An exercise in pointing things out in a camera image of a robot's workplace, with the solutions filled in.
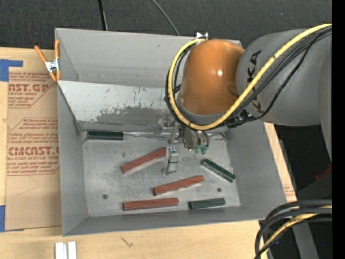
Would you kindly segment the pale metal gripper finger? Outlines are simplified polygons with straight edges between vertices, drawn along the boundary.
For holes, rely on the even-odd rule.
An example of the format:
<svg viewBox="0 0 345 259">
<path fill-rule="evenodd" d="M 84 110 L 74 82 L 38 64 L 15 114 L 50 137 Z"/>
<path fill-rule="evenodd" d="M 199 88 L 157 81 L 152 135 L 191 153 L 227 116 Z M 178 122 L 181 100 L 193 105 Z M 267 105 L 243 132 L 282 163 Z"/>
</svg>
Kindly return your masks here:
<svg viewBox="0 0 345 259">
<path fill-rule="evenodd" d="M 170 175 L 176 173 L 177 171 L 177 163 L 176 162 L 168 162 L 166 165 L 161 169 L 163 175 Z"/>
<path fill-rule="evenodd" d="M 168 146 L 167 147 L 167 163 L 178 163 L 179 159 L 179 152 L 175 146 Z"/>
</svg>

